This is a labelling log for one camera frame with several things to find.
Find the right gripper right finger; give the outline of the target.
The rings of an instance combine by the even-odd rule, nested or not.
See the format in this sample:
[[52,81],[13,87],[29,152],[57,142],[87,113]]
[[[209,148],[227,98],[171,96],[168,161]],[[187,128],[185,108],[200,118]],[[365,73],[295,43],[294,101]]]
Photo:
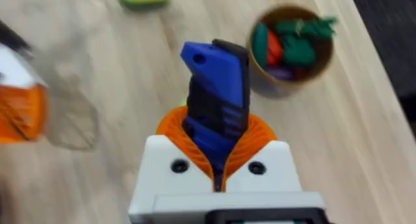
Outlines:
[[225,192],[296,192],[302,186],[289,144],[279,141],[260,117],[249,115],[247,131],[224,167]]

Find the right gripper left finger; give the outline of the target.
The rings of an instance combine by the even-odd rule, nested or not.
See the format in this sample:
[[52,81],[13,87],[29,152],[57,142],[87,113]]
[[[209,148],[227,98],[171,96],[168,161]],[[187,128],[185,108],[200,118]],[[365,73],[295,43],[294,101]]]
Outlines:
[[129,217],[203,216],[217,208],[212,167],[182,129],[186,113],[173,109],[147,138]]

